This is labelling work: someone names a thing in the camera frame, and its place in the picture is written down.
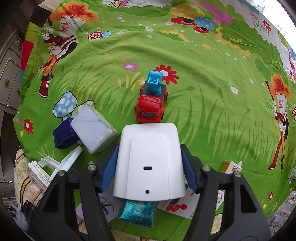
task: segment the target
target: white plastic object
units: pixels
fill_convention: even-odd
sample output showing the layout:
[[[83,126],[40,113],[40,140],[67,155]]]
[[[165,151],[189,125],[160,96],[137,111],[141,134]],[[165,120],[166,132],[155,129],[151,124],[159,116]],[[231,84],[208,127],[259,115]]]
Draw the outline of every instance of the white plastic object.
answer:
[[[41,167],[45,167],[46,165],[49,165],[55,168],[54,172],[52,173],[52,175],[48,180],[49,182],[51,182],[58,171],[64,170],[67,172],[70,169],[70,167],[74,164],[76,159],[79,157],[81,152],[82,152],[82,147],[78,146],[73,151],[71,151],[68,155],[66,155],[66,157],[61,162],[58,162],[52,159],[51,157],[46,156],[41,158],[38,164]]]
[[[119,133],[95,108],[85,105],[70,125],[90,154],[104,151]]]
[[[113,195],[136,201],[185,196],[180,142],[173,123],[123,128]]]

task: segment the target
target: pink flower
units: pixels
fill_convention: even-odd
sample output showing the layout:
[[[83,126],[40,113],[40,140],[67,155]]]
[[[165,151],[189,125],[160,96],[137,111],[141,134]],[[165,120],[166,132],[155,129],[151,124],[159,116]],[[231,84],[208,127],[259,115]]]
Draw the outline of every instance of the pink flower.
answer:
[[[133,72],[135,72],[136,70],[139,70],[138,69],[138,64],[135,64],[134,62],[131,62],[131,63],[129,63],[129,62],[126,62],[126,63],[124,63],[123,64],[123,69],[125,69],[125,70],[130,70],[130,71],[133,71]]]
[[[255,20],[258,20],[257,16],[253,13],[250,13],[251,17],[254,18]]]

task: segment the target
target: red flower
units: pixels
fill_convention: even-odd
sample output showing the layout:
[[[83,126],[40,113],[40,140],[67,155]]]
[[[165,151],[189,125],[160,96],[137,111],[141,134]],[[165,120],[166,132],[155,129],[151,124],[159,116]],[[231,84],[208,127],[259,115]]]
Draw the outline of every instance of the red flower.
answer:
[[[268,29],[269,31],[271,31],[271,27],[268,24],[268,22],[266,22],[265,20],[263,20],[262,23],[264,24],[264,26],[266,27],[266,29]]]
[[[33,134],[33,123],[30,121],[30,119],[28,119],[28,118],[26,118],[25,120],[24,120],[24,128],[25,128],[25,130],[26,130],[26,132],[30,135],[30,133],[31,134]]]
[[[270,195],[268,196],[268,201],[270,202],[274,196],[274,192],[271,192]]]
[[[176,79],[178,79],[179,77],[175,75],[177,72],[171,70],[170,66],[166,68],[163,64],[161,64],[160,67],[155,67],[155,69],[159,72],[162,72],[163,80],[165,80],[167,85],[170,83],[170,81],[174,84],[177,84]]]
[[[258,20],[257,16],[253,13],[250,14],[252,18],[254,18],[255,20]]]

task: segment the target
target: cabinet door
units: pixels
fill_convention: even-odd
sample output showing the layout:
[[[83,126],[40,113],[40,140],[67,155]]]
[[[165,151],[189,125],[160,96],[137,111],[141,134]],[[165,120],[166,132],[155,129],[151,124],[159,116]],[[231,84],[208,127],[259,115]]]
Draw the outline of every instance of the cabinet door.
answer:
[[[20,69],[20,58],[10,49],[0,63],[0,110],[5,111],[8,97]]]
[[[12,115],[17,114],[18,107],[20,106],[20,94],[17,92],[20,87],[20,70],[14,80],[13,86],[10,91],[10,95],[7,101],[5,112]]]

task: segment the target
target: cartoon print fabric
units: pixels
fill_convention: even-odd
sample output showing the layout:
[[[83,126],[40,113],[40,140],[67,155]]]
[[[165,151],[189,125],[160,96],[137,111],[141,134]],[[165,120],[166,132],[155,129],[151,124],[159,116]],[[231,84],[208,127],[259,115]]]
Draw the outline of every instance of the cartoon print fabric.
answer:
[[[242,162],[266,216],[296,185],[296,54],[246,1],[66,0],[33,16],[42,17],[32,17],[26,34],[14,121],[30,160],[61,161],[82,145],[55,149],[53,130],[85,104],[119,132],[136,123],[140,88],[157,70],[169,92],[162,122],[174,123],[180,143],[217,171],[227,160]],[[82,147],[76,170],[102,155]],[[110,225],[182,240],[189,223],[159,210],[151,229]]]

